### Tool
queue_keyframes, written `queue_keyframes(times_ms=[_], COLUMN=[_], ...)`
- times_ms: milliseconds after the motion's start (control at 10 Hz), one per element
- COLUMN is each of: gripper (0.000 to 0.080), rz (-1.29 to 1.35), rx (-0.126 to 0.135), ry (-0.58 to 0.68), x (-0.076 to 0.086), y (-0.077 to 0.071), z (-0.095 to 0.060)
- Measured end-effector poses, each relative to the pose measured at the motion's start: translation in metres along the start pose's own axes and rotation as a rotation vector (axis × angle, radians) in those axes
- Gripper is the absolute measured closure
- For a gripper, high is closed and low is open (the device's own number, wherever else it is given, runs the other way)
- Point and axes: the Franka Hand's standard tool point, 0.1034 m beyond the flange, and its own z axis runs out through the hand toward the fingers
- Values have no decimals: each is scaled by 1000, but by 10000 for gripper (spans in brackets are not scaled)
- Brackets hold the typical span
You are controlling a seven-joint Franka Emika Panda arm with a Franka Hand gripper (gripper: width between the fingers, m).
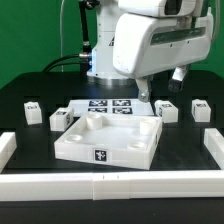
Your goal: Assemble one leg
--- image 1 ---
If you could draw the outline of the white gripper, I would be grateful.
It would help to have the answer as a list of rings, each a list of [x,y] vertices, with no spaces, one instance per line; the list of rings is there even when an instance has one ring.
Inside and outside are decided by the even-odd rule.
[[[177,23],[177,18],[156,19],[131,13],[123,14],[117,22],[113,66],[118,73],[136,79],[142,102],[149,102],[152,92],[151,79],[143,76],[176,67],[168,90],[179,92],[189,72],[188,64],[205,59],[210,51],[211,13],[199,17],[193,28],[178,29]]]

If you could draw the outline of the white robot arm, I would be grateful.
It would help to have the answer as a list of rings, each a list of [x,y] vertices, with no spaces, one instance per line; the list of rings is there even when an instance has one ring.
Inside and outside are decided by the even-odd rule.
[[[153,75],[171,70],[177,92],[192,63],[205,59],[215,38],[209,0],[79,0],[80,13],[94,9],[97,43],[90,46],[82,17],[81,55],[91,82],[125,85],[134,80],[138,98],[150,99]]]

